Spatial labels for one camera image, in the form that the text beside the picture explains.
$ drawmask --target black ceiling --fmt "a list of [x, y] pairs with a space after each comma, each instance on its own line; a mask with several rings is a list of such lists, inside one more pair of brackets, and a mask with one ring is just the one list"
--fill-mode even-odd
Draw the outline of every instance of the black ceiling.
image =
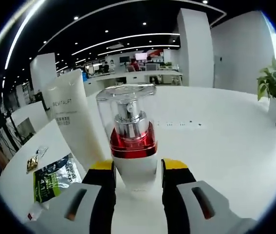
[[[56, 54], [56, 61], [60, 61], [57, 67], [64, 67], [65, 63], [69, 66], [74, 66], [77, 58], [87, 60], [89, 60], [88, 58], [90, 60], [98, 58], [98, 54], [107, 52], [106, 47], [116, 44], [117, 41], [96, 46], [75, 56], [71, 55], [85, 47], [110, 39], [136, 34], [174, 32], [180, 8], [190, 8], [206, 12], [209, 23], [222, 15], [222, 13], [215, 10], [190, 4], [186, 1], [161, 0], [159, 2], [156, 0], [145, 0], [126, 3], [102, 10], [76, 22], [38, 52], [43, 46], [44, 41], [48, 41], [55, 33], [72, 23], [75, 16], [81, 17], [101, 7], [121, 1], [97, 0], [89, 2], [85, 0], [46, 0], [24, 28], [12, 53], [8, 70], [5, 71], [4, 66], [11, 43], [26, 14], [17, 20], [0, 45], [0, 79], [6, 76], [6, 90], [10, 90], [12, 85], [18, 85], [30, 78], [29, 57], [34, 58], [38, 54], [54, 52]], [[254, 2], [243, 4], [243, 1], [210, 0], [209, 5], [228, 14], [219, 22], [221, 23], [244, 12], [258, 9]], [[22, 4], [22, 1], [9, 1], [9, 5], [7, 6], [5, 2], [0, 2], [0, 4], [1, 28], [4, 22], [13, 14], [13, 11]], [[137, 37], [121, 40], [120, 42], [126, 47], [133, 47], [149, 45], [149, 40], [152, 40], [152, 44], [172, 43], [170, 36]], [[180, 44], [179, 40], [176, 40], [174, 44]]]

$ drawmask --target cable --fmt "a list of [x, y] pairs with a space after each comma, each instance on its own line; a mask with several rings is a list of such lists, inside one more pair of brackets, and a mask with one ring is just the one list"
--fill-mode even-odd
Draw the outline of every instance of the cable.
[[0, 132], [0, 137], [1, 137], [2, 141], [5, 143], [5, 145], [7, 146], [7, 148], [9, 149], [9, 151], [10, 151], [10, 153], [11, 153], [11, 156], [13, 156], [14, 153], [12, 153], [11, 151], [14, 151], [15, 153], [16, 153], [16, 151], [13, 150], [13, 149], [11, 149], [11, 148], [9, 147], [9, 145], [8, 145], [8, 143], [7, 143], [7, 141], [6, 141], [6, 139], [3, 137], [3, 135], [1, 134], [1, 132]]
[[11, 132], [11, 130], [10, 130], [9, 127], [8, 127], [8, 131], [9, 131], [10, 135], [12, 136], [12, 138], [15, 139], [20, 145], [23, 145], [23, 144], [22, 144], [22, 139], [18, 139], [17, 137], [15, 137], [15, 136], [12, 134], [12, 132]]

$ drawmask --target person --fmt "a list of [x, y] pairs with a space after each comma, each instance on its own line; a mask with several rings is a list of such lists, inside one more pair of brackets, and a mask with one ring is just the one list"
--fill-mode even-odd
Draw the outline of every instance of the person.
[[150, 55], [147, 57], [147, 63], [154, 63], [154, 62], [152, 61], [152, 57], [151, 57]]
[[130, 66], [133, 66], [133, 68], [136, 72], [138, 72], [140, 70], [137, 60], [135, 58], [131, 59]]
[[108, 65], [108, 62], [105, 61], [104, 66], [103, 66], [104, 73], [108, 73], [109, 72], [109, 68], [110, 68], [110, 66]]

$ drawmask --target white wall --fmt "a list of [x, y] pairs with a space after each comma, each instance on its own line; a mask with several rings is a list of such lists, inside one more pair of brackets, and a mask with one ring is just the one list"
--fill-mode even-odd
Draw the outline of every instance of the white wall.
[[185, 86], [213, 87], [214, 56], [208, 18], [205, 12], [181, 9], [180, 71]]
[[55, 66], [55, 54], [38, 55], [30, 64], [31, 78], [34, 93], [43, 88], [57, 78]]
[[274, 55], [268, 25], [261, 12], [252, 11], [211, 29], [215, 88], [257, 93], [259, 70]]
[[171, 62], [172, 65], [179, 64], [179, 50], [164, 49], [164, 62]]
[[20, 107], [26, 106], [26, 102], [23, 94], [23, 88], [21, 84], [16, 87], [16, 93], [17, 93]]

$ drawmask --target white plant pot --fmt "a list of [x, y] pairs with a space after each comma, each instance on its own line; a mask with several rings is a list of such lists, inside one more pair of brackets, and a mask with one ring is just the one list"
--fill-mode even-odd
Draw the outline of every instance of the white plant pot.
[[268, 115], [271, 120], [276, 123], [276, 98], [274, 97], [270, 98]]

